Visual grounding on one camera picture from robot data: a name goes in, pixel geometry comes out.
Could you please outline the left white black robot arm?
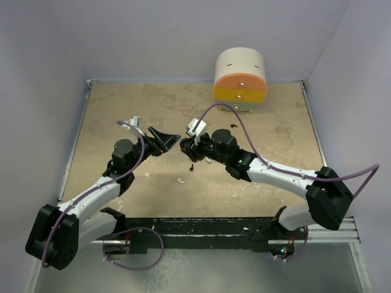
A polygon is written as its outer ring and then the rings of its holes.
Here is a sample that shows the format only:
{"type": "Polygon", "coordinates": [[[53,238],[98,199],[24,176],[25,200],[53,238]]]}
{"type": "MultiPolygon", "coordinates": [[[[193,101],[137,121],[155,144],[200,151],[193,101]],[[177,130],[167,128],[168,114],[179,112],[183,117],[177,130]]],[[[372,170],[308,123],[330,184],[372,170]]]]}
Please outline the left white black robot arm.
{"type": "Polygon", "coordinates": [[[25,251],[45,269],[66,268],[80,248],[109,236],[120,239],[126,231],[124,214],[106,207],[133,183],[134,170],[148,157],[158,157],[181,139],[149,127],[150,135],[137,131],[137,142],[120,139],[102,176],[87,190],[57,206],[44,205],[38,212],[25,251]]]}

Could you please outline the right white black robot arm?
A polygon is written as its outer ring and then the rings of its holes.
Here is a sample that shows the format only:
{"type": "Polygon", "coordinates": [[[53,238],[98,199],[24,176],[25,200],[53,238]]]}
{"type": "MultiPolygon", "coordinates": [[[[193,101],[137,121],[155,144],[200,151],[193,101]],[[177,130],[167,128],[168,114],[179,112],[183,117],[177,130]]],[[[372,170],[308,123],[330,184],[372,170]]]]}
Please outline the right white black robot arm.
{"type": "Polygon", "coordinates": [[[228,129],[182,139],[180,148],[193,162],[208,158],[223,164],[235,179],[268,184],[302,197],[305,203],[281,207],[268,225],[268,230],[279,239],[313,224],[337,231],[353,202],[352,193],[333,169],[306,170],[299,176],[293,175],[293,168],[287,173],[278,172],[255,153],[240,148],[228,129]]]}

